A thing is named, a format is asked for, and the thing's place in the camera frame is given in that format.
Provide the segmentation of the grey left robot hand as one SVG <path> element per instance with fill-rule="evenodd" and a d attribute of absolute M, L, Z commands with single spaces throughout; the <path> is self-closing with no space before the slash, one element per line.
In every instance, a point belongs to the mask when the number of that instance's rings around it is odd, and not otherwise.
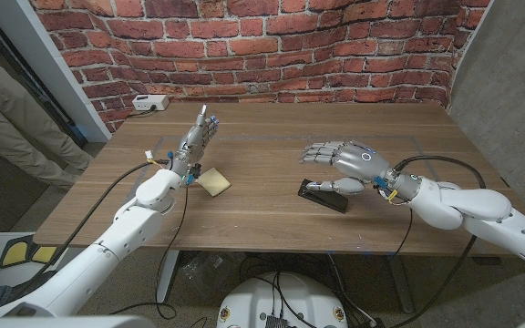
<path fill-rule="evenodd" d="M 205 148 L 217 132 L 218 123 L 219 120 L 214 116 L 209 116 L 207 106 L 203 105 L 195 125 L 180 139 L 170 168 L 173 172 L 184 177 L 190 167 L 201 160 Z"/>

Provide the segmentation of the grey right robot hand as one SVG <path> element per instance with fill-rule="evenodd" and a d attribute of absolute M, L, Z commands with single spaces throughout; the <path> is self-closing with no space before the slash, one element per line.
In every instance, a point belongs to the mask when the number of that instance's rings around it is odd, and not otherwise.
<path fill-rule="evenodd" d="M 389 163 L 368 146 L 354 141 L 327 141 L 305 148 L 301 163 L 323 164 L 336 168 L 345 176 L 337 180 L 309 182 L 309 190 L 333 191 L 339 194 L 357 194 L 365 184 L 383 178 Z"/>

